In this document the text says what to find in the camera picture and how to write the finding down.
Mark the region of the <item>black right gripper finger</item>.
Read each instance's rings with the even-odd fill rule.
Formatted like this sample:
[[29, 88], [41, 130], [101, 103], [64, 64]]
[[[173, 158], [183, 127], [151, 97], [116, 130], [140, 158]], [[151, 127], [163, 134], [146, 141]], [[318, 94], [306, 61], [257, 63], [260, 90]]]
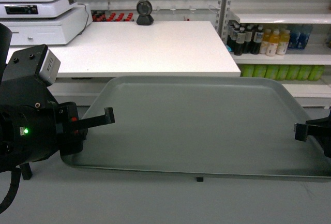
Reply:
[[307, 125], [296, 123], [294, 125], [295, 140], [306, 141], [307, 140]]

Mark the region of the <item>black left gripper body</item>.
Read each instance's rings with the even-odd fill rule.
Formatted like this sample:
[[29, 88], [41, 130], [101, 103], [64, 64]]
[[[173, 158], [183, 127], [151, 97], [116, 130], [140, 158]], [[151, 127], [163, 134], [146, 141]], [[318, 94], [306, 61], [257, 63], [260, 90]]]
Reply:
[[61, 156], [80, 153], [83, 141], [87, 136], [87, 129], [74, 129], [79, 120], [77, 105], [74, 102], [53, 103], [55, 115], [56, 138], [53, 154], [60, 152]]

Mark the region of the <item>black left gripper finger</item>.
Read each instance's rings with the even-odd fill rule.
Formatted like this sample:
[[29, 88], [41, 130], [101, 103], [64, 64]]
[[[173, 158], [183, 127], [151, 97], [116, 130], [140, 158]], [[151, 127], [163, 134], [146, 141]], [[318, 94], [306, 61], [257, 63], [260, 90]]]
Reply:
[[85, 118], [76, 122], [76, 129], [88, 129], [115, 123], [113, 108], [105, 108], [104, 115]]

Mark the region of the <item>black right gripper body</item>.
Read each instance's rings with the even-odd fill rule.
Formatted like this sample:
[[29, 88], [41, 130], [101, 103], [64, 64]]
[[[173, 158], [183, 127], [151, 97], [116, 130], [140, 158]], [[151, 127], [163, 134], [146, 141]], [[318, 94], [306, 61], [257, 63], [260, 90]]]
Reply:
[[306, 121], [308, 136], [313, 136], [323, 149], [324, 155], [330, 158], [330, 114], [327, 117]]

